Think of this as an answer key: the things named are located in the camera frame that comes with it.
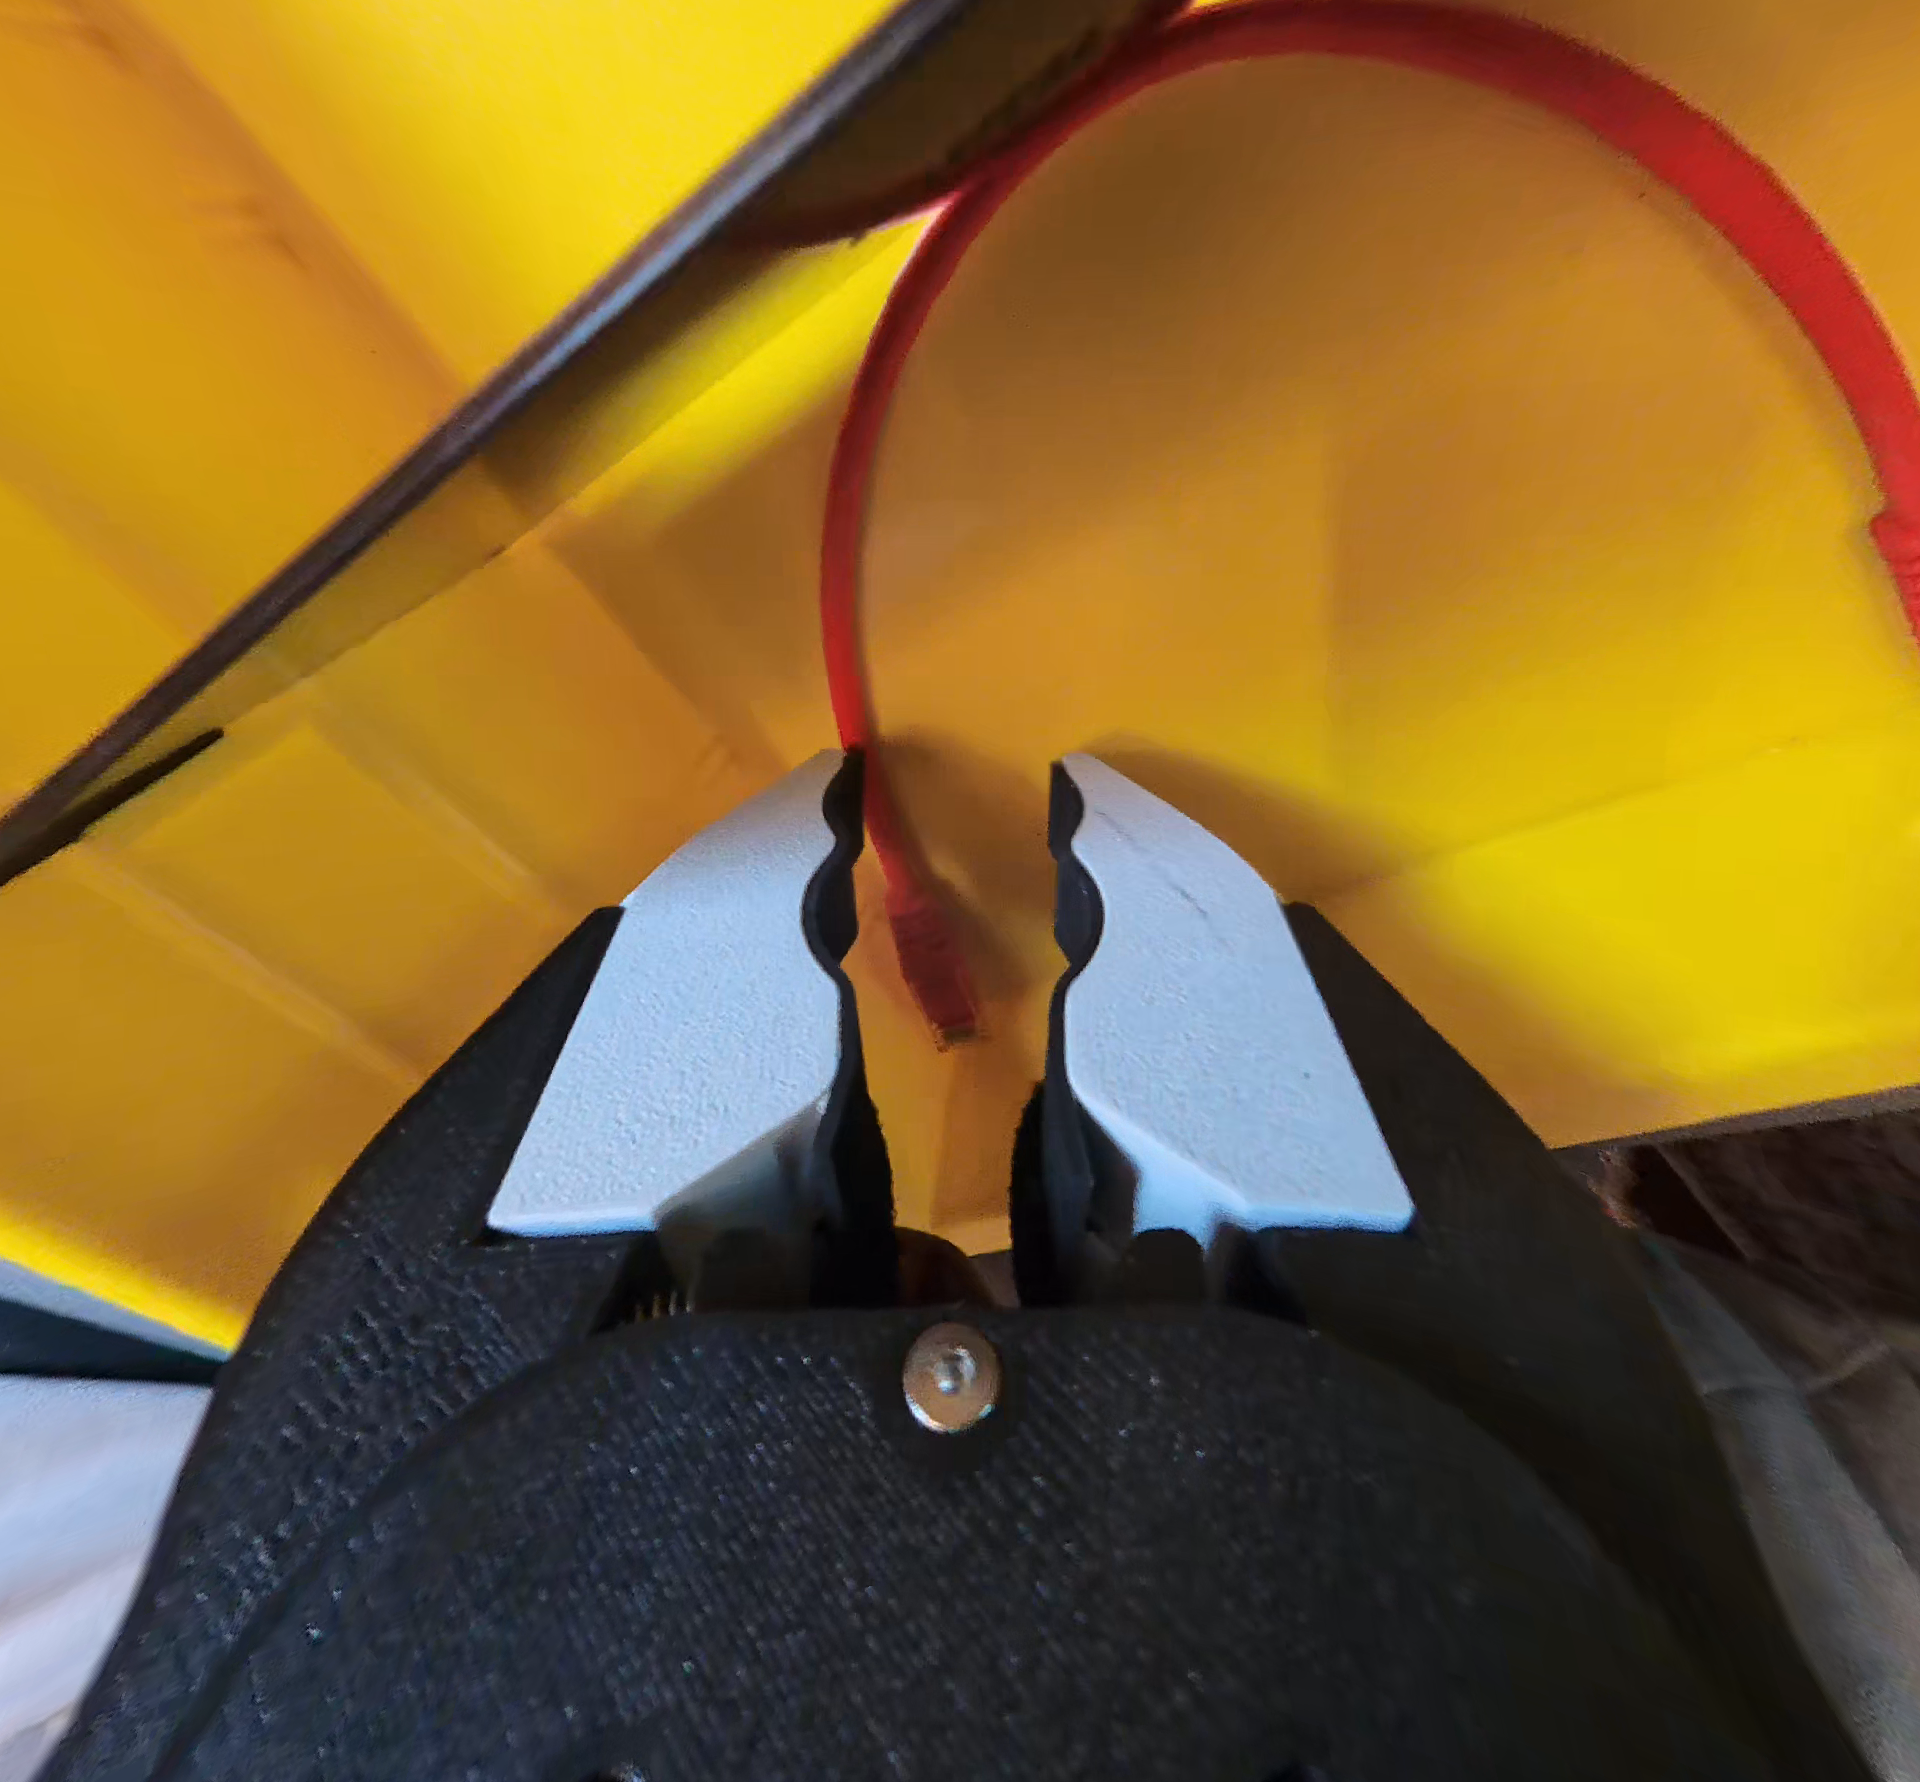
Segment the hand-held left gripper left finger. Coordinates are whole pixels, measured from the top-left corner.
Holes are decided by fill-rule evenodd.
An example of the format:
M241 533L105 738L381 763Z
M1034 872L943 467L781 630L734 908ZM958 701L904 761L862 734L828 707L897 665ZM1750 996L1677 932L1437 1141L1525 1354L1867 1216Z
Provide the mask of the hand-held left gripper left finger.
M844 971L862 768L805 759L619 905L494 1194L495 1236L896 1231Z

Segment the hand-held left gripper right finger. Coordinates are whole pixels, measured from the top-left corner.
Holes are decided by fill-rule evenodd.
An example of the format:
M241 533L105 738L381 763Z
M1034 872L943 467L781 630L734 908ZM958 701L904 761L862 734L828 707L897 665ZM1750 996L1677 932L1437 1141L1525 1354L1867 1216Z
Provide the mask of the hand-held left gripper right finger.
M1048 847L1067 968L1014 1237L1405 1233L1414 1194L1272 884L1094 755L1051 765Z

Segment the yellow plastic bin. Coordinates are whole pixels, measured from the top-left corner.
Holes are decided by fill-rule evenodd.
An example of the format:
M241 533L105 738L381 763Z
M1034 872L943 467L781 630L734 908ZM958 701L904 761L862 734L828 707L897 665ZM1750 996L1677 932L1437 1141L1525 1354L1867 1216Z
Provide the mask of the yellow plastic bin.
M5 0L5 806L900 0ZM778 258L444 496L431 596L5 886L5 1263L233 1342L593 905L835 738L817 536L923 224ZM1793 321L1582 130L1321 58L1006 203L868 643L982 1034L860 872L906 1224L1006 1242L1076 750L1319 905L1551 1146L1917 1081L1917 643Z

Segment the dark brown board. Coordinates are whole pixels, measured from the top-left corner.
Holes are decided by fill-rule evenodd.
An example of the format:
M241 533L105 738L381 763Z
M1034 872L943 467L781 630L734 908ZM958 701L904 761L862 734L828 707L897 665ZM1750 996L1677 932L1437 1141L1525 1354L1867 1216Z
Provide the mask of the dark brown board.
M794 253L925 209L1190 0L900 0L349 508L5 814L5 882L448 592L640 440Z

